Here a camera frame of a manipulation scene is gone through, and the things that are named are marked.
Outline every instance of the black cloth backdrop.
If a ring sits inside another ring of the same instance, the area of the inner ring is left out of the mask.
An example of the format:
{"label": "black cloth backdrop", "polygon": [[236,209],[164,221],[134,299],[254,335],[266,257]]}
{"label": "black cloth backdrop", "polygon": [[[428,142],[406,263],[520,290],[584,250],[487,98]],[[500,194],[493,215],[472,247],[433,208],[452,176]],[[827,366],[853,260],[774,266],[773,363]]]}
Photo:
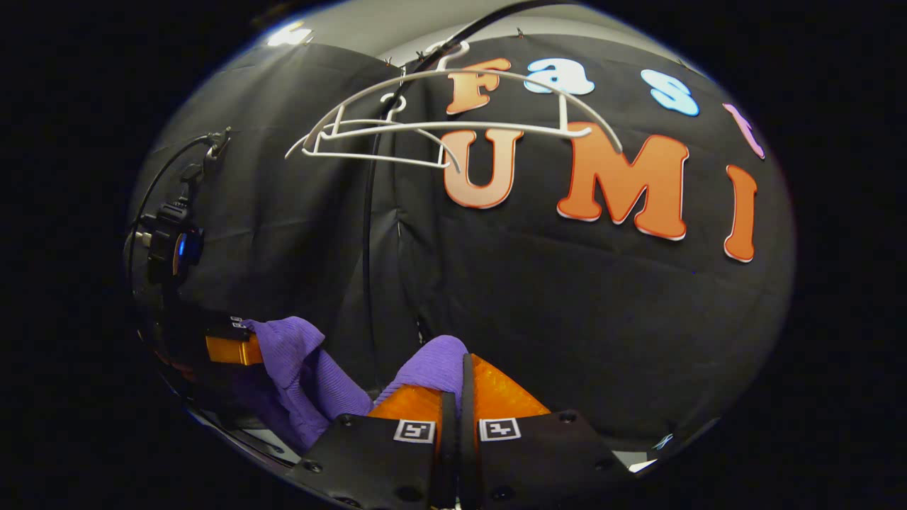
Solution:
{"label": "black cloth backdrop", "polygon": [[[214,74],[161,135],[142,169],[132,211],[183,142],[230,125],[235,134],[224,168],[198,199],[206,248],[183,287],[185,299],[259,320],[308,319],[366,389],[387,384],[418,350],[418,321],[424,337],[455,335],[546,406],[578,409],[612,447],[648,448],[671,432],[691,436],[755,376],[787,309],[794,224],[770,138],[753,126],[766,149],[761,161],[721,103],[734,104],[744,116],[747,105],[681,64],[638,48],[569,35],[471,46],[449,67],[497,57],[507,58],[519,74],[542,58],[583,64],[596,88],[580,98],[615,129],[630,161],[651,134],[683,142],[690,152],[686,238],[662,240],[636,229],[632,217],[645,194],[621,225],[607,209],[594,222],[562,218],[555,208],[570,187],[571,144],[560,139],[525,134],[516,145],[510,196],[484,211],[451,201],[440,171],[379,163],[371,230],[373,358],[360,256],[367,162],[301,154],[284,161],[283,154],[331,107],[399,71],[315,43],[253,48]],[[407,68],[412,71],[414,63]],[[658,105],[639,77],[643,69],[681,80],[699,115]],[[451,89],[444,77],[414,83],[396,120],[448,118]],[[360,100],[345,118],[375,118],[377,98],[392,91]],[[483,108],[451,118],[557,125],[552,94],[506,79],[488,94],[492,99]],[[571,107],[570,120],[590,119]],[[371,142],[362,137],[323,149],[368,152]],[[491,148],[478,132],[470,152],[476,184],[491,179]],[[400,133],[383,137],[381,153],[434,161],[437,147]],[[749,172],[758,185],[756,256],[748,264],[723,250],[734,209],[728,164]],[[176,180],[177,172],[149,204],[173,193]],[[596,200],[604,207],[600,191]],[[139,287],[142,267],[140,257]],[[149,302],[153,289],[143,288],[141,295]]]}

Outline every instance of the bolt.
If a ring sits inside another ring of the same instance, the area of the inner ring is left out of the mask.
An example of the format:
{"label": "bolt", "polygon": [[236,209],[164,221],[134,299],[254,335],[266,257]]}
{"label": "bolt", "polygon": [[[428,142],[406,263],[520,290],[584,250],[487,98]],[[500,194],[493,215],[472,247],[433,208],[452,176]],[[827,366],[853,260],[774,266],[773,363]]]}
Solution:
{"label": "bolt", "polygon": [[492,491],[492,499],[494,501],[505,501],[512,498],[513,495],[513,489],[507,485],[501,485]]}
{"label": "bolt", "polygon": [[304,461],[302,463],[302,466],[306,470],[311,471],[312,473],[321,473],[321,471],[322,471],[321,465],[319,463],[311,461],[311,460]]}

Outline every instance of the purple cloth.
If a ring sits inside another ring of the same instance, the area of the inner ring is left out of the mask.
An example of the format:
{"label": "purple cloth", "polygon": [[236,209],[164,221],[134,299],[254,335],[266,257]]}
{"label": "purple cloth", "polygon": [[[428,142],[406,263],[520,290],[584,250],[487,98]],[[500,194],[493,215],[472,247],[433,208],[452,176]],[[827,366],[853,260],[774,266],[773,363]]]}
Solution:
{"label": "purple cloth", "polygon": [[290,317],[244,320],[243,325],[258,336],[277,401],[289,413],[290,426],[306,448],[337,416],[367,415],[372,410],[368,394],[320,348],[325,336],[311,323]]}
{"label": "purple cloth", "polygon": [[265,367],[249,368],[237,377],[237,397],[300,455],[324,434],[331,420],[344,413],[367,415],[403,385],[454,393],[460,412],[467,350],[458,338],[443,335],[422,346],[373,404],[320,347],[325,336],[309,322],[290,317],[244,320],[243,325],[258,336]]}
{"label": "purple cloth", "polygon": [[409,358],[396,378],[375,401],[379,405],[403,385],[429,387],[456,395],[457,414],[463,396],[463,355],[466,346],[456,337],[442,335],[429,341]]}
{"label": "purple cloth", "polygon": [[308,451],[311,444],[303,443],[290,424],[289,413],[280,403],[274,381],[263,366],[243,368],[233,379],[233,392],[290,449],[300,456]]}

